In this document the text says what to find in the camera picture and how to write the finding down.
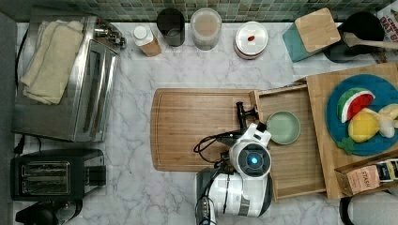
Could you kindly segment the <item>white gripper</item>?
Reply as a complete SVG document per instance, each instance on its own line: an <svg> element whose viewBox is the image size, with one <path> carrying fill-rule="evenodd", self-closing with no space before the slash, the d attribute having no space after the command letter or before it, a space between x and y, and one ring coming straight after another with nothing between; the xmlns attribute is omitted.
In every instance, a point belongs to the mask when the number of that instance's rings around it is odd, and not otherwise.
<svg viewBox="0 0 398 225"><path fill-rule="evenodd" d="M241 136L242 140L249 140L250 142L258 142L267 146L271 138L271 134L267 131L267 126L261 122L258 124L251 123L244 134Z"/></svg>

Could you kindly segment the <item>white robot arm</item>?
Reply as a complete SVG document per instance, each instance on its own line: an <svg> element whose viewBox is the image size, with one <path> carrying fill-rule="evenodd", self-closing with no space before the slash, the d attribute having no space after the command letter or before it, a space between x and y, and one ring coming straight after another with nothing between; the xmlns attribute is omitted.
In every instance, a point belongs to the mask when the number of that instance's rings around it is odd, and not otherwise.
<svg viewBox="0 0 398 225"><path fill-rule="evenodd" d="M258 122L203 139L206 144L223 143L229 150L221 153L212 168L195 175L196 225L217 225L220 214L259 217L268 210L272 199L270 138L267 126Z"/></svg>

